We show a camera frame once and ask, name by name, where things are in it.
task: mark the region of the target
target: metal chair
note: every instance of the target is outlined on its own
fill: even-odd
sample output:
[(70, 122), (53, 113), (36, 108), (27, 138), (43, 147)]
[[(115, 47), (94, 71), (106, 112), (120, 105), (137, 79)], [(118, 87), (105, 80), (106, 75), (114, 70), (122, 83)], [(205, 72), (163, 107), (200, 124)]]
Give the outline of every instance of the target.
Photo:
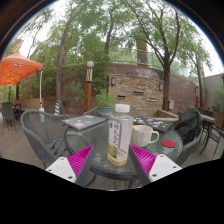
[(96, 106), (96, 107), (94, 107), (93, 109), (84, 112), (84, 113), (83, 113), (83, 116), (85, 116), (85, 115), (98, 116), (98, 114), (97, 114), (97, 109), (98, 109), (98, 107), (99, 107), (99, 106)]
[(183, 114), (183, 112), (178, 111), (178, 118), (179, 118), (179, 120), (180, 120), (180, 118), (181, 118), (182, 114)]
[(59, 157), (70, 155), (64, 142), (68, 125), (62, 120), (68, 115), (50, 115), (42, 111), (28, 110), (21, 116), (21, 126), (37, 157), (46, 164), (52, 164)]
[[(218, 135), (215, 135), (214, 133), (212, 133), (213, 130), (215, 130), (218, 133)], [(217, 148), (219, 146), (219, 142), (220, 142), (220, 139), (222, 137), (222, 134), (223, 134), (222, 132), (223, 131), (224, 131), (224, 121), (222, 123), (222, 127), (219, 127), (217, 124), (214, 124), (214, 125), (211, 126), (211, 130), (208, 132), (208, 136), (206, 138), (205, 145), (202, 148), (202, 150), (200, 152), (200, 155), (202, 154), (202, 152), (205, 151), (205, 149), (207, 147), (207, 144), (208, 144), (208, 141), (211, 138), (213, 141), (215, 141), (217, 143), (216, 148), (215, 148), (215, 151), (214, 151), (213, 156), (212, 156), (212, 159), (211, 159), (211, 160), (213, 160), (213, 158), (215, 156), (215, 153), (216, 153), (216, 150), (217, 150)]]
[(3, 103), (3, 108), (4, 108), (3, 111), (5, 113), (5, 118), (7, 121), (8, 131), (9, 131), (9, 124), (12, 126), (12, 121), (14, 122), (15, 131), (16, 131), (16, 120), (13, 114), (12, 102)]
[[(205, 110), (205, 111), (204, 111), (204, 115), (213, 117), (213, 112), (212, 112), (212, 111), (207, 111), (207, 110)], [(208, 137), (208, 133), (209, 133), (210, 128), (211, 128), (211, 123), (210, 123), (210, 122), (207, 122), (207, 121), (203, 121), (203, 122), (202, 122), (202, 129), (203, 129), (203, 130), (202, 130), (202, 135), (203, 135), (204, 132), (206, 133), (202, 145), (205, 143), (205, 141), (206, 141), (206, 139), (207, 139), (207, 137)]]
[(181, 166), (187, 160), (189, 155), (195, 150), (197, 144), (199, 143), (199, 141), (201, 139), (201, 137), (200, 137), (201, 135), (202, 135), (202, 127), (201, 127), (201, 131), (197, 134), (196, 138), (192, 142), (184, 145), (181, 154), (175, 160), (176, 164)]

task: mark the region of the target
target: white mug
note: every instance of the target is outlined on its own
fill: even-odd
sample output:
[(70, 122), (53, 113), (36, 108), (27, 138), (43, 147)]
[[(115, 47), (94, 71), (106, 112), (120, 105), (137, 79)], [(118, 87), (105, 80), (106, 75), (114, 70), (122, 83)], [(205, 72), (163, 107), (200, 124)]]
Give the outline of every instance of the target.
[[(151, 141), (152, 133), (157, 134), (157, 139), (155, 141)], [(132, 141), (136, 146), (145, 147), (149, 143), (157, 142), (158, 139), (159, 133), (157, 131), (153, 131), (150, 126), (136, 125), (132, 130)]]

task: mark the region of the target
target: plastic bottle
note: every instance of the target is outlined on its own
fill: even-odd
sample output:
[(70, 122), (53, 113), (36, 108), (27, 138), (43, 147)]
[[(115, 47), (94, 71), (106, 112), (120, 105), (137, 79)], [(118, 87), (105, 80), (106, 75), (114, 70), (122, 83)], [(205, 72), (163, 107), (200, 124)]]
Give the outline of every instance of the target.
[(134, 118), (128, 113), (130, 105), (116, 104), (115, 113), (109, 117), (109, 147), (107, 159), (115, 166), (127, 163)]

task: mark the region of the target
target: patio umbrella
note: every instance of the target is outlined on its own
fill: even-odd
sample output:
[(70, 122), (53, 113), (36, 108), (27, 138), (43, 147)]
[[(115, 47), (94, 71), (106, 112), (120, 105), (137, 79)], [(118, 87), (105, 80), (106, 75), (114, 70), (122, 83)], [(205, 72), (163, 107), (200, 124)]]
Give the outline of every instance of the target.
[(32, 61), (20, 54), (19, 50), (14, 54), (3, 57), (0, 62), (0, 86), (14, 85), (22, 79), (41, 71), (40, 76), (40, 106), (41, 103), (41, 79), (43, 64)]

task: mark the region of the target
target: bottle cap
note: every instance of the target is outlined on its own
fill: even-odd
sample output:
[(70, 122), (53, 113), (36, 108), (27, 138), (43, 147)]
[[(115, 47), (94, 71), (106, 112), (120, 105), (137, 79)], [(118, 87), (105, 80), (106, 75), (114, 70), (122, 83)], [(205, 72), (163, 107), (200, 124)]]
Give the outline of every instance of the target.
[(116, 104), (115, 111), (121, 113), (128, 113), (130, 111), (130, 105), (128, 104)]

